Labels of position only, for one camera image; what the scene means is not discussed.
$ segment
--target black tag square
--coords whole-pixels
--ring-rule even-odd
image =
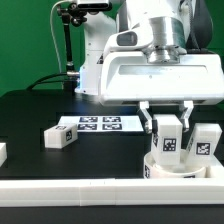
[[[72,130],[66,132],[66,141],[69,141],[72,139]]]
[[[208,156],[211,153],[210,143],[197,143],[196,155]]]
[[[163,152],[175,152],[176,151],[176,138],[164,138]]]

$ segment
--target black cable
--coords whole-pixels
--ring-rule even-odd
[[[37,85],[48,84],[48,83],[56,83],[56,82],[73,82],[73,80],[55,80],[55,81],[46,81],[46,82],[37,82],[32,89]]]
[[[26,90],[28,91],[31,91],[36,85],[39,85],[40,83],[46,83],[46,82],[43,82],[44,80],[47,80],[47,79],[51,79],[51,78],[55,78],[55,77],[61,77],[61,76],[67,76],[67,73],[59,73],[59,74],[53,74],[53,75],[48,75],[48,76],[45,76],[43,78],[40,78],[38,79],[36,82],[34,82],[33,84],[31,84],[30,86],[28,86],[26,88]]]
[[[199,49],[197,38],[195,36],[194,32],[194,13],[193,13],[193,7],[191,0],[186,0],[189,8],[189,17],[190,17],[190,35],[191,35],[191,40],[196,49]]]

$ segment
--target green wall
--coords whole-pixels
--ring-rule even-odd
[[[49,25],[51,7],[55,2],[57,0],[1,0],[0,96],[10,90],[25,89],[37,79],[58,72]],[[224,57],[224,1],[206,2],[214,22],[214,38],[209,47]],[[59,51],[65,56],[63,28],[56,14],[54,26]],[[83,38],[79,29],[72,29],[72,38],[74,61],[79,67],[84,60],[83,49],[80,48]],[[60,88],[60,84],[41,88]]]

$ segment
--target metal bracket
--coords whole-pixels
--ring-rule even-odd
[[[147,134],[152,133],[152,117],[148,113],[147,109],[149,109],[149,102],[148,101],[142,101],[139,102],[139,110],[138,113],[141,112],[141,114],[144,116],[146,122],[145,122],[145,131]]]
[[[193,101],[184,101],[179,105],[179,110],[182,112],[180,121],[183,124],[183,132],[189,130],[189,117],[191,116],[192,110],[194,109]]]

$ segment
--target white robot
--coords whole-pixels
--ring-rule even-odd
[[[209,24],[204,42],[198,42],[195,35],[195,18],[203,1],[69,2],[72,23],[78,26],[84,22],[85,31],[85,62],[75,92],[105,106],[138,105],[146,119],[146,132],[153,132],[151,149],[157,165],[178,165],[182,128],[189,129],[193,106],[217,104],[224,99],[220,58],[203,49],[211,40]],[[122,3],[116,21],[101,12],[110,10],[112,3]],[[152,119],[147,109],[154,105],[179,105],[180,122],[173,115]],[[189,143],[189,156],[192,145],[198,146],[198,157],[209,165],[202,151],[207,152],[205,147],[209,145],[212,155],[221,132],[217,125],[196,126],[194,135],[199,137],[197,142]]]

